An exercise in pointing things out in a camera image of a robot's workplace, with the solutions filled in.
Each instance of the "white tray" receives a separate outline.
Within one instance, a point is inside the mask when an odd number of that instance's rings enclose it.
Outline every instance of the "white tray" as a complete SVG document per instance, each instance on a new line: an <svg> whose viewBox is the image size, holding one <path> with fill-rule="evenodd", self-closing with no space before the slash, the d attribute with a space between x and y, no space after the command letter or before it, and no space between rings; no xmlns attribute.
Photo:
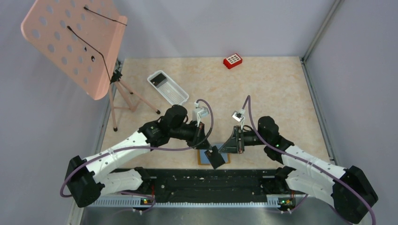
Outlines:
<svg viewBox="0 0 398 225"><path fill-rule="evenodd" d="M163 74L166 79L160 83L152 83L157 75ZM148 77L148 82L172 105L183 105L188 101L189 95L163 70L158 70Z"/></svg>

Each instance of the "tripod leg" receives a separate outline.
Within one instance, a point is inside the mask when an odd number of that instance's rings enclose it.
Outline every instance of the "tripod leg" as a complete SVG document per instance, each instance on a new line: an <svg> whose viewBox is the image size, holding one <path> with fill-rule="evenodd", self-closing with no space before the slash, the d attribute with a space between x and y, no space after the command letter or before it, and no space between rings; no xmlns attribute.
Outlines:
<svg viewBox="0 0 398 225"><path fill-rule="evenodd" d="M152 105L151 103L148 102L148 100L146 100L144 97L142 97L140 94L136 93L126 82L120 80L120 84L123 85L123 87L125 87L130 93L135 93L136 96L141 99L143 102L145 102L145 104L147 104L149 107L151 107L153 110L156 111L157 114L160 114L160 110L158 110L154 105Z"/></svg>
<svg viewBox="0 0 398 225"><path fill-rule="evenodd" d="M129 96L127 96L126 92L123 91L122 87L120 86L119 82L115 82L116 88L119 91L120 95L124 98L126 101L127 105L129 106L130 110L133 112L136 110L136 108L133 106L133 103L131 103Z"/></svg>
<svg viewBox="0 0 398 225"><path fill-rule="evenodd" d="M116 117L115 117L115 106L113 105L113 95L112 95L112 86L111 85L109 86L108 93L109 93L109 102L111 104L113 131L117 131Z"/></svg>

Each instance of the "round hole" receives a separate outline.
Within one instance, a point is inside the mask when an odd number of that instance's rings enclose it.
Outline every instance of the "round hole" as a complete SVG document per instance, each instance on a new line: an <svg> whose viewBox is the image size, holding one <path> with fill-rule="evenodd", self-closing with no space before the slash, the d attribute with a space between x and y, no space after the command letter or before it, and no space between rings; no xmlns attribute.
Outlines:
<svg viewBox="0 0 398 225"><path fill-rule="evenodd" d="M65 23L65 21L61 20L61 21L60 21L60 24L61 24L61 27L62 27L62 28L66 28L66 23Z"/></svg>
<svg viewBox="0 0 398 225"><path fill-rule="evenodd" d="M52 44L47 45L47 49L48 49L51 53L55 52L54 45L52 45Z"/></svg>
<svg viewBox="0 0 398 225"><path fill-rule="evenodd" d="M56 31L56 32L54 33L54 37L55 37L55 39L57 39L57 40L61 40L61 34L59 34L58 31Z"/></svg>
<svg viewBox="0 0 398 225"><path fill-rule="evenodd" d="M66 65L68 63L68 60L65 57L62 57L61 61L63 65Z"/></svg>
<svg viewBox="0 0 398 225"><path fill-rule="evenodd" d="M69 18L70 18L70 16L71 16L71 15L70 15L70 11L69 11L68 9L67 9L67 10L65 10L65 14L66 14L66 16L67 16L67 17L69 17Z"/></svg>
<svg viewBox="0 0 398 225"><path fill-rule="evenodd" d="M32 30L32 35L36 38L39 39L40 38L40 32L36 29Z"/></svg>
<svg viewBox="0 0 398 225"><path fill-rule="evenodd" d="M43 26L46 26L47 25L47 20L44 18L44 17L39 17L39 19L38 19L39 21L40 21L40 23L43 25Z"/></svg>
<svg viewBox="0 0 398 225"><path fill-rule="evenodd" d="M46 11L49 12L49 13L51 13L51 14L54 12L54 11L53 11L53 7L51 7L50 5L47 5Z"/></svg>

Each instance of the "red box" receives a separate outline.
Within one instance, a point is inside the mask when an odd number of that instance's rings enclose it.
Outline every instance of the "red box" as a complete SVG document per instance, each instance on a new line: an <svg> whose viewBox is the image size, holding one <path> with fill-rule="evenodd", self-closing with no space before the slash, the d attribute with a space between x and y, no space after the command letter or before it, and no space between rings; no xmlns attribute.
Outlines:
<svg viewBox="0 0 398 225"><path fill-rule="evenodd" d="M235 54L225 58L223 63L228 69L232 69L232 68L236 67L237 65L241 64L242 62L243 62L243 59L237 53L235 53Z"/></svg>

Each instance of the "table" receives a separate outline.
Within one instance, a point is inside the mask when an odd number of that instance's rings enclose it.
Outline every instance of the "table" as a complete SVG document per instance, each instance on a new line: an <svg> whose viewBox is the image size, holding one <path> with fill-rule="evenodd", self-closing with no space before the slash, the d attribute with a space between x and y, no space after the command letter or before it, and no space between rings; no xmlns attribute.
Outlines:
<svg viewBox="0 0 398 225"><path fill-rule="evenodd" d="M299 57L243 57L243 63L231 70L223 65L222 60L223 58L217 57L126 59L122 68L122 79L149 99L162 114L171 104L146 80L157 70L163 70L189 94L190 98L184 104L189 116L196 99L208 101L214 112L214 129L209 137L211 144L223 143L229 138L232 127L238 124L231 117L232 113L242 107L247 95L251 95L255 125L259 117L269 115L279 126L282 136L309 154L329 161ZM124 140L144 123L159 118L148 106L140 104L134 95L131 96L131 100L134 104L139 104L137 110L116 110L118 131L113 131L112 121L109 121L101 150ZM127 107L118 92L114 102L115 106ZM246 124L249 125L247 111L246 116ZM207 132L210 117L204 118L203 122ZM164 147L183 148L186 147L186 143L171 139ZM231 154L231 163L221 166L220 169L280 167L281 164L267 157L263 148L264 146L245 147L244 154ZM198 164L197 150L152 151L135 157L122 167L136 166L212 168L210 165Z"/></svg>

